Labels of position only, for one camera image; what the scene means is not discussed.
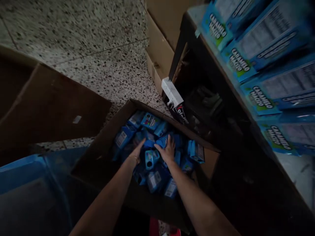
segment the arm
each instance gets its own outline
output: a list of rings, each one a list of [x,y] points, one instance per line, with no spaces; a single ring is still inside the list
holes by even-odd
[[[214,202],[195,183],[182,172],[174,161],[174,142],[168,136],[165,150],[155,147],[161,153],[177,185],[177,190],[188,216],[198,235],[240,235]]]
[[[102,189],[69,236],[111,235],[130,185],[132,172],[139,163],[140,149],[145,139],[121,165],[110,182]]]

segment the red object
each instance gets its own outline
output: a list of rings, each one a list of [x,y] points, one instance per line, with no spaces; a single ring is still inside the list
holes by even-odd
[[[153,217],[150,218],[149,236],[159,236],[158,220]]]

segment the nutrition label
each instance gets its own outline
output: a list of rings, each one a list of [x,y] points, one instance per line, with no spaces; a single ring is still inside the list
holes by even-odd
[[[176,183],[174,179],[172,179],[165,192],[165,196],[171,197],[176,188],[177,188]]]
[[[286,138],[293,143],[315,145],[315,123],[282,124]]]
[[[150,133],[148,133],[148,140],[150,140],[150,141],[155,141],[154,140],[154,135],[153,134],[150,134]]]
[[[124,131],[121,132],[121,134],[119,135],[119,137],[116,140],[116,144],[118,147],[120,147],[122,145],[122,143],[125,141],[125,139],[127,138],[127,135]]]
[[[241,0],[217,0],[215,8],[223,21],[226,22],[240,2]]]
[[[290,10],[285,3],[277,3],[240,41],[239,46],[250,59],[261,50],[271,46],[279,37],[292,29]]]
[[[204,160],[203,146],[201,146],[200,144],[198,144],[198,157],[201,158],[202,160]]]
[[[313,90],[315,89],[315,61],[264,80],[262,85],[271,99]]]

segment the terrazzo floor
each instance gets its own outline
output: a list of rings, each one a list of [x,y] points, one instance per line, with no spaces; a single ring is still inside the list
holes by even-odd
[[[112,101],[130,98],[170,116],[148,72],[144,0],[0,0],[0,44],[19,50]],[[93,137],[39,144],[87,146]]]

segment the flattened cardboard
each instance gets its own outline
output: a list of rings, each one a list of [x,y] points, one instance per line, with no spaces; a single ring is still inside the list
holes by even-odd
[[[188,8],[204,2],[205,0],[147,0],[146,6],[171,48],[175,50],[183,14]]]
[[[159,65],[163,74],[168,75],[174,57],[174,51],[164,35],[147,12],[150,54]]]
[[[152,78],[152,81],[155,84],[155,87],[157,88],[158,93],[162,96],[162,79],[167,77],[163,74],[160,66],[155,61],[153,55],[150,52],[150,47],[147,47],[145,49],[145,53],[147,56],[147,66],[148,66],[148,72]]]
[[[85,154],[77,162],[72,174],[101,190],[114,176],[120,167],[120,164],[110,161],[107,155],[112,146],[113,140],[129,117],[136,110],[144,110],[151,114],[164,119],[172,124],[175,128],[180,130],[184,135],[190,139],[195,139],[205,148],[205,163],[202,165],[209,165],[204,167],[206,171],[213,171],[211,166],[219,157],[219,150],[206,142],[187,127],[166,116],[165,114],[145,105],[137,100],[129,100],[108,122],[108,124],[101,130],[94,142],[87,149]],[[211,176],[212,173],[204,173],[204,175]],[[185,232],[191,230],[191,223],[187,213],[178,199],[165,198],[161,195],[150,194],[146,186],[138,185],[134,179],[131,180],[127,196],[125,198],[125,205],[130,208],[142,211],[164,222],[177,226]]]
[[[0,150],[98,134],[110,101],[2,46],[0,64]]]

